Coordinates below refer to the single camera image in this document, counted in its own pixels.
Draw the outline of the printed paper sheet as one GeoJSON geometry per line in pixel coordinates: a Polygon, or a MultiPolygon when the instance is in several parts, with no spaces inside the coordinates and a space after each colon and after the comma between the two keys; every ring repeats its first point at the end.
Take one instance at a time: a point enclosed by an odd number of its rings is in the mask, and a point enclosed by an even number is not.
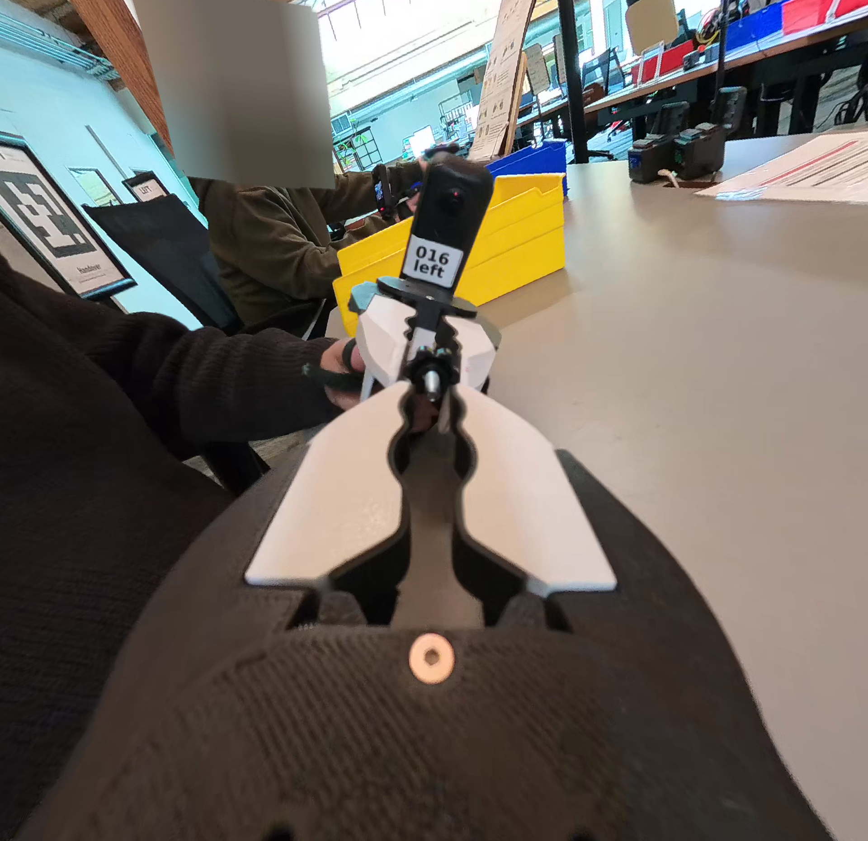
{"type": "Polygon", "coordinates": [[[867,132],[823,134],[774,160],[697,191],[724,202],[867,203],[867,132]]]}

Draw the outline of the person's left hand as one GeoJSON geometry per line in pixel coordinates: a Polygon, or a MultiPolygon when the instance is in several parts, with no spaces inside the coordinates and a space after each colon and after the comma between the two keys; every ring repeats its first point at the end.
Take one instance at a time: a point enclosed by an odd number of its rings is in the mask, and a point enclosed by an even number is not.
{"type": "Polygon", "coordinates": [[[341,411],[360,402],[365,363],[355,338],[334,341],[320,357],[320,371],[326,396],[341,411]]]}

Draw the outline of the black vertical pole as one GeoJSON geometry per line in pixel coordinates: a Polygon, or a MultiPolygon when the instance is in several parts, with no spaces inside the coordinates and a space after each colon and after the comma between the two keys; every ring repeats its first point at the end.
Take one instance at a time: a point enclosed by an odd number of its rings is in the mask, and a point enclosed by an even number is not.
{"type": "Polygon", "coordinates": [[[575,4],[575,0],[557,0],[563,62],[566,69],[567,100],[570,112],[570,138],[574,147],[574,162],[588,164],[590,162],[590,152],[584,117],[575,4]]]}

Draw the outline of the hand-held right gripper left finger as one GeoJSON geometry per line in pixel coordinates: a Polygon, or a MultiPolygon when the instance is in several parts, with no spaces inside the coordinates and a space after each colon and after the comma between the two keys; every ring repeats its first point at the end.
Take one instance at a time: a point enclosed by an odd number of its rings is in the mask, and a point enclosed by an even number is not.
{"type": "Polygon", "coordinates": [[[335,584],[400,537],[404,491],[393,448],[410,394],[409,382],[397,382],[313,438],[247,566],[248,585],[335,584]]]}

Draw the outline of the black knob screw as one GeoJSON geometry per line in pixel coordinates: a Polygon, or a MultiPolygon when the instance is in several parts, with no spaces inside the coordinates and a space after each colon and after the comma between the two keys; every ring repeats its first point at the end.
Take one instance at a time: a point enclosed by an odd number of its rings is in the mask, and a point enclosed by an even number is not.
{"type": "Polygon", "coordinates": [[[406,366],[406,378],[418,395],[440,408],[455,380],[453,353],[447,348],[420,348],[406,366]]]}

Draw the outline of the yellow plastic bin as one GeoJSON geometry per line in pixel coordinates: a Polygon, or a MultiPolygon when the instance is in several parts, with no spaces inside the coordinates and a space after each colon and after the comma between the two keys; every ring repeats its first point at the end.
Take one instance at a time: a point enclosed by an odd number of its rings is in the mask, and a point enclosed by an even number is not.
{"type": "MultiPolygon", "coordinates": [[[[456,295],[473,305],[490,301],[565,267],[561,174],[495,178],[494,193],[462,272],[456,295]]],[[[341,276],[333,283],[348,335],[358,316],[349,310],[351,290],[381,276],[398,276],[410,237],[401,221],[339,252],[341,276]]]]}

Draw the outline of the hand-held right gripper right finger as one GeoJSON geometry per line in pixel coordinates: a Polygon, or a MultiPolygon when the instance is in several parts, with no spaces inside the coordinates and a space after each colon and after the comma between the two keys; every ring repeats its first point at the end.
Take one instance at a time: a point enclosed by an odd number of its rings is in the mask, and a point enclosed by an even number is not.
{"type": "Polygon", "coordinates": [[[481,392],[457,384],[450,394],[461,585],[476,597],[613,591],[613,568],[554,446],[481,392]]]}

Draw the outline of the small blue plastic bin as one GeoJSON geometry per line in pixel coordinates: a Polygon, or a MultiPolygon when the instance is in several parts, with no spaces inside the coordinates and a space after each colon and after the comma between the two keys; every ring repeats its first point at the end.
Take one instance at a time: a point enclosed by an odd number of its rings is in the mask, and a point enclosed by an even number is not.
{"type": "Polygon", "coordinates": [[[757,44],[769,37],[781,34],[783,11],[781,3],[774,3],[740,19],[731,21],[727,27],[726,54],[730,55],[748,45],[757,44]]]}

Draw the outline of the black office chair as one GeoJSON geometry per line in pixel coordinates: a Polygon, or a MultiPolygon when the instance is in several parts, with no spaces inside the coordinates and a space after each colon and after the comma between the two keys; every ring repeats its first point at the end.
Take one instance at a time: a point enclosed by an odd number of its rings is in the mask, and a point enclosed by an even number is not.
{"type": "Polygon", "coordinates": [[[202,326],[219,328],[227,335],[256,334],[268,328],[304,339],[326,335],[331,314],[327,300],[303,302],[245,326],[219,281],[207,229],[177,196],[81,209],[202,326]]]}

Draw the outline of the wooden support post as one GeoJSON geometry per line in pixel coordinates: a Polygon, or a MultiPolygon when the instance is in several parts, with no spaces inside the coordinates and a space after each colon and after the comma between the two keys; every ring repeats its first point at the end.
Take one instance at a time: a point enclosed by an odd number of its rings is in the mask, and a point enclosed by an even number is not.
{"type": "Polygon", "coordinates": [[[141,28],[125,0],[69,0],[146,118],[173,152],[141,28]]]}

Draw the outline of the person's left forearm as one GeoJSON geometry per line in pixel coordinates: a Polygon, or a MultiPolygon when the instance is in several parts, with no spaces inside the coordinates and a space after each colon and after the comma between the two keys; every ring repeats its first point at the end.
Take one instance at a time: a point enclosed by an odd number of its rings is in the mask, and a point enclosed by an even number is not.
{"type": "Polygon", "coordinates": [[[278,329],[228,336],[168,317],[114,315],[82,349],[176,450],[303,432],[341,410],[306,376],[336,341],[278,329]]]}

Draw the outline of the black battery charger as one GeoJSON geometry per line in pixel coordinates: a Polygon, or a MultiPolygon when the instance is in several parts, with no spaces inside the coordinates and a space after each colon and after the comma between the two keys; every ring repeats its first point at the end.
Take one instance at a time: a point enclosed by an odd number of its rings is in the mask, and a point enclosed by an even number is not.
{"type": "Polygon", "coordinates": [[[662,170],[675,167],[675,137],[652,134],[635,140],[627,153],[627,173],[632,183],[657,181],[662,170]]]}
{"type": "Polygon", "coordinates": [[[725,160],[726,127],[703,122],[674,139],[675,173],[680,180],[697,180],[720,171],[725,160]]]}

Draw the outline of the cardboard instruction board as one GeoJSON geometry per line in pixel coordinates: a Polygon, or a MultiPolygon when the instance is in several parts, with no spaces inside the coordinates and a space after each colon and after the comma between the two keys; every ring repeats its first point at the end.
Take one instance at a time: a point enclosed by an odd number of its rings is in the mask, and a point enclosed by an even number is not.
{"type": "Polygon", "coordinates": [[[536,2],[501,0],[468,154],[472,162],[491,162],[511,147],[524,87],[524,40],[536,2]]]}

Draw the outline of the framed marker poster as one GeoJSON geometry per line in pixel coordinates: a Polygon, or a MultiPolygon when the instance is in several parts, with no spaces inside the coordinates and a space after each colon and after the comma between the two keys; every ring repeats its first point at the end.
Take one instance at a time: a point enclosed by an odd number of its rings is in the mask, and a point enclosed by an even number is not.
{"type": "Polygon", "coordinates": [[[1,220],[64,293],[108,303],[136,287],[27,141],[1,134],[1,220]]]}
{"type": "Polygon", "coordinates": [[[159,176],[151,170],[135,171],[135,174],[123,180],[123,184],[137,202],[172,196],[159,176]]]}

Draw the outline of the long wooden desk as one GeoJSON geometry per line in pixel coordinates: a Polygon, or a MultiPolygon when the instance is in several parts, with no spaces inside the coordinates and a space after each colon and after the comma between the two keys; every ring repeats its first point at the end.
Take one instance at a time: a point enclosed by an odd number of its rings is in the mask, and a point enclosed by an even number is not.
{"type": "MultiPolygon", "coordinates": [[[[766,99],[784,88],[792,94],[788,135],[810,134],[817,120],[823,80],[834,71],[858,67],[866,59],[867,9],[788,36],[775,36],[737,50],[726,58],[722,86],[745,87],[747,115],[755,137],[773,136],[780,126],[780,103],[766,99]]],[[[632,122],[646,130],[663,105],[686,102],[700,122],[711,110],[717,65],[697,66],[660,76],[593,102],[585,117],[602,129],[613,122],[632,122]]]]}

